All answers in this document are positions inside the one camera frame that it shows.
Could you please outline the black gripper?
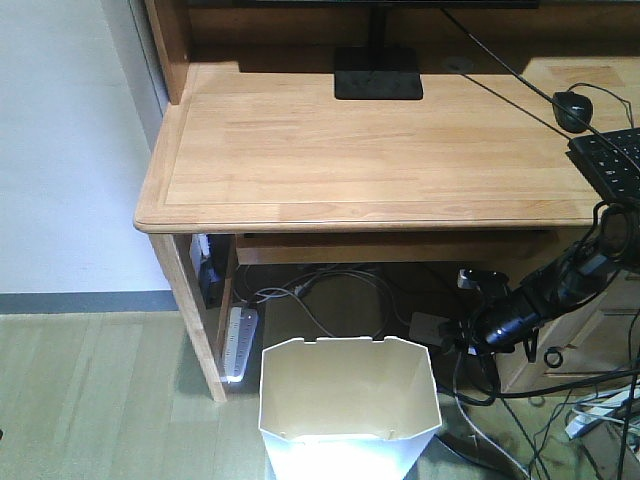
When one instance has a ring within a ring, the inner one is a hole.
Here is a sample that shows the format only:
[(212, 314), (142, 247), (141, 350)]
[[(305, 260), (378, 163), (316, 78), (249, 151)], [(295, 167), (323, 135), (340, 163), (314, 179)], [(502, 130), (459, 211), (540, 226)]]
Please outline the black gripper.
[(485, 307), (472, 321), (471, 340), (492, 353), (512, 353), (529, 338), (542, 317), (522, 289), (516, 289)]

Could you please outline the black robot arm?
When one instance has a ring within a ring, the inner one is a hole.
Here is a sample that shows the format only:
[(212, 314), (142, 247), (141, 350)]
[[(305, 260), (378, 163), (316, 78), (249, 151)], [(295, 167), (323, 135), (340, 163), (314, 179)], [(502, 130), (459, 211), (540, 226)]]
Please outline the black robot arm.
[(469, 343), (485, 352), (508, 352), (552, 320), (579, 309), (606, 290), (615, 273), (639, 271), (639, 201), (607, 205), (595, 237), (584, 238), (518, 288), (494, 300), (468, 328)]

